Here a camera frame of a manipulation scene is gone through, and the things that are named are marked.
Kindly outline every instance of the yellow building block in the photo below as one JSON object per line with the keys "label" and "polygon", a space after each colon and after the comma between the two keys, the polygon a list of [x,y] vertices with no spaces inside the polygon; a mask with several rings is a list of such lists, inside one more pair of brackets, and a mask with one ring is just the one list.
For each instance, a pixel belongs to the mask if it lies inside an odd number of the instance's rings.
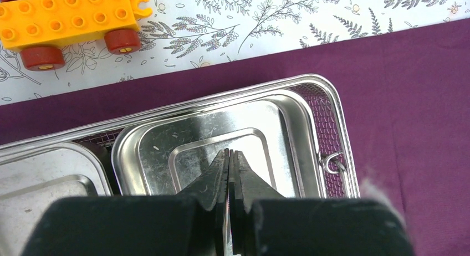
{"label": "yellow building block", "polygon": [[17,0],[0,3],[0,39],[6,49],[63,47],[101,39],[116,29],[139,30],[149,0]]}

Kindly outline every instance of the stainless steel tray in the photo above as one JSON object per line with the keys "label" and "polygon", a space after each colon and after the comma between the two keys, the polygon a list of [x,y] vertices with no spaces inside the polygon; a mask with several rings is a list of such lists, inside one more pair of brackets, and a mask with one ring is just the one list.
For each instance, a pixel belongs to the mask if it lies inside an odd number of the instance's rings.
{"label": "stainless steel tray", "polygon": [[[218,121],[223,121],[223,117],[231,117],[231,108],[252,106],[257,111],[271,109],[266,115],[272,119],[279,115],[273,121],[273,128],[281,130],[281,132],[278,134],[269,132],[269,124],[266,121],[257,123],[263,125],[257,127],[257,125],[250,126],[251,124],[239,120],[240,123],[237,123],[236,127],[230,129],[225,126],[225,130],[215,130],[209,135],[201,130],[210,127],[211,123],[204,123],[204,126],[192,126],[193,129],[189,129],[187,135],[199,135],[199,137],[191,137],[191,142],[187,143],[186,139],[182,141],[174,138],[173,135],[180,137],[181,133],[173,131],[176,132],[174,134],[170,129],[170,126],[178,127],[178,131],[181,132],[182,126],[178,124],[206,122],[203,120],[204,117],[210,117],[211,113],[214,115],[214,111],[220,113],[221,117]],[[122,142],[117,144],[119,148],[114,149],[115,169],[124,194],[176,192],[188,183],[191,176],[195,176],[198,172],[192,170],[191,172],[195,173],[190,172],[188,178],[179,177],[185,171],[181,170],[183,166],[181,161],[184,161],[185,157],[200,154],[199,158],[191,158],[192,161],[194,159],[209,161],[210,146],[213,148],[226,145],[238,146],[240,144],[237,145],[239,142],[237,139],[239,139],[252,144],[253,146],[250,148],[254,150],[253,155],[257,155],[257,159],[259,159],[259,161],[255,160],[252,156],[249,160],[250,165],[257,169],[258,173],[264,174],[263,177],[268,183],[271,183],[286,196],[359,197],[348,132],[338,94],[325,78],[314,74],[255,85],[48,136],[15,142],[0,146],[0,157],[17,150],[31,150],[72,140],[91,141],[110,147],[114,143],[115,135],[126,127],[128,129],[120,134],[119,140]],[[165,128],[168,128],[166,131],[169,133],[159,134],[160,136],[156,139],[171,138],[178,141],[169,140],[156,143],[154,139],[150,138],[150,134],[145,135],[147,131],[152,132],[157,129],[163,131]],[[139,136],[142,139],[137,141],[136,137]],[[162,143],[167,147],[160,148]],[[241,149],[244,153],[247,150],[246,147]],[[150,165],[148,163],[142,165],[142,158],[139,156],[139,154],[145,154],[146,150],[157,156]],[[162,152],[164,153],[163,157],[158,158]],[[165,161],[165,153],[171,154],[167,155],[167,157],[172,157],[171,162]],[[272,160],[272,157],[280,156],[284,157],[280,161],[284,165],[283,167],[280,167],[279,162]],[[161,166],[157,165],[169,165],[169,167],[164,171]],[[160,168],[158,170],[161,170],[162,173],[152,173],[151,169],[154,166]]]}
{"label": "stainless steel tray", "polygon": [[70,142],[0,157],[0,255],[19,255],[43,212],[70,196],[111,195],[98,159]]}

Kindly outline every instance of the purple tablecloth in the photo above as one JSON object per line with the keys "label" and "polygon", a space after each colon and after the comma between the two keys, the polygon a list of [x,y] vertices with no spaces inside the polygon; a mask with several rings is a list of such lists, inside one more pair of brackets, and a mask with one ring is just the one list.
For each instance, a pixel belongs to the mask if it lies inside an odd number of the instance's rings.
{"label": "purple tablecloth", "polygon": [[468,255],[470,20],[0,106],[0,144],[305,73],[337,87],[358,178],[405,214],[417,254]]}

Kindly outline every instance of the table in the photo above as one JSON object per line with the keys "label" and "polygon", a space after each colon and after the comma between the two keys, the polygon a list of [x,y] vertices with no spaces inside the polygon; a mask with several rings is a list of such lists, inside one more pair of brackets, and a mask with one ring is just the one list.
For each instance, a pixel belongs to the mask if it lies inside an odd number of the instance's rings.
{"label": "table", "polygon": [[0,105],[470,17],[470,0],[150,0],[147,6],[154,14],[139,21],[142,48],[135,54],[112,55],[102,40],[74,44],[63,48],[65,67],[38,73],[0,47]]}

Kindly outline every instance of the floral tablecloth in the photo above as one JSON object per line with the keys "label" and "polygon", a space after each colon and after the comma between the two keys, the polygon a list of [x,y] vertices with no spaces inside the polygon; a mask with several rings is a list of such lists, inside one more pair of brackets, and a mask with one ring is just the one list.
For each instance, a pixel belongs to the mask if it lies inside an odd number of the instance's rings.
{"label": "floral tablecloth", "polygon": [[470,0],[150,0],[146,5],[154,14],[139,20],[142,48],[134,54],[112,55],[102,40],[73,44],[63,48],[65,67],[33,72],[17,53],[1,47],[0,105],[470,17]]}

